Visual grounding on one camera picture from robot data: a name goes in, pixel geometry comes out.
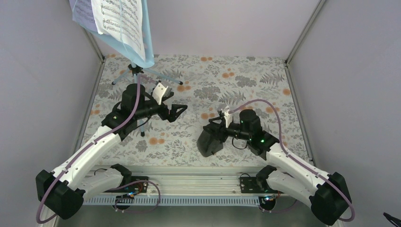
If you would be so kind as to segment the black metronome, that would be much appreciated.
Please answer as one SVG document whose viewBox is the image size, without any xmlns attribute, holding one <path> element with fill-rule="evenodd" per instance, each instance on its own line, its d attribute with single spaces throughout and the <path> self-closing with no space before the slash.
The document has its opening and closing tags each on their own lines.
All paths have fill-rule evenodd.
<svg viewBox="0 0 401 227">
<path fill-rule="evenodd" d="M 203 130 L 197 140 L 197 148 L 203 157 L 210 157 L 224 148 L 224 134 L 219 131 Z"/>
</svg>

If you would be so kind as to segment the light blue music stand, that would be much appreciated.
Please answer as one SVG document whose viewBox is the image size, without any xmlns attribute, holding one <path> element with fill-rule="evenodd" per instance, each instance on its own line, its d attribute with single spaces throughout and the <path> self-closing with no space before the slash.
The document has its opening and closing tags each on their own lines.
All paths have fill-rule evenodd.
<svg viewBox="0 0 401 227">
<path fill-rule="evenodd" d="M 147 71 L 154 75 L 182 84 L 181 81 L 150 69 L 154 62 L 153 47 L 145 0 L 72 0 L 73 20 L 130 60 L 126 72 L 135 76 L 136 82 L 122 94 L 122 100 L 102 121 L 109 130 L 103 138 L 116 134 L 124 139 L 137 129 L 137 121 L 158 115 L 162 120 L 174 122 L 186 105 L 168 107 L 163 102 L 174 94 L 161 81 L 149 94 L 140 82 L 140 75 Z"/>
</svg>

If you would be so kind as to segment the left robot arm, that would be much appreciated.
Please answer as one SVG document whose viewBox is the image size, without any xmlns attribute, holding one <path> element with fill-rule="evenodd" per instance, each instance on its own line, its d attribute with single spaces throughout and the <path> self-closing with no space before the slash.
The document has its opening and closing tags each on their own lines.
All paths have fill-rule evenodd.
<svg viewBox="0 0 401 227">
<path fill-rule="evenodd" d="M 44 207 L 49 208 L 54 217 L 69 219 L 85 201 L 98 194 L 115 190 L 132 192 L 136 181 L 131 171 L 120 164 L 112 165 L 92 177 L 87 177 L 87 173 L 106 152 L 139 128 L 138 120 L 149 121 L 157 115 L 163 121 L 174 122 L 187 105 L 167 106 L 165 101 L 173 95 L 171 89 L 162 83 L 158 83 L 151 93 L 147 93 L 140 83 L 128 85 L 121 101 L 102 120 L 89 141 L 52 171 L 42 170 L 36 176 L 40 201 L 37 223 L 44 223 L 41 219 Z"/>
</svg>

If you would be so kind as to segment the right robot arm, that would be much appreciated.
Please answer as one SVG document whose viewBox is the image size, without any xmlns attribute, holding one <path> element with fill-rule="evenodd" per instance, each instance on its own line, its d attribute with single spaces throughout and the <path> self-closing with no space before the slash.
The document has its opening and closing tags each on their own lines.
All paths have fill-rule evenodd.
<svg viewBox="0 0 401 227">
<path fill-rule="evenodd" d="M 209 157 L 222 150 L 228 138 L 245 141 L 246 148 L 267 162 L 256 175 L 259 191 L 288 194 L 308 206 L 318 220 L 329 226 L 340 220 L 350 207 L 352 200 L 345 178 L 307 163 L 281 145 L 278 138 L 263 130 L 255 111 L 241 111 L 238 123 L 228 111 L 220 111 L 218 117 L 203 127 L 197 148 L 204 157 Z"/>
</svg>

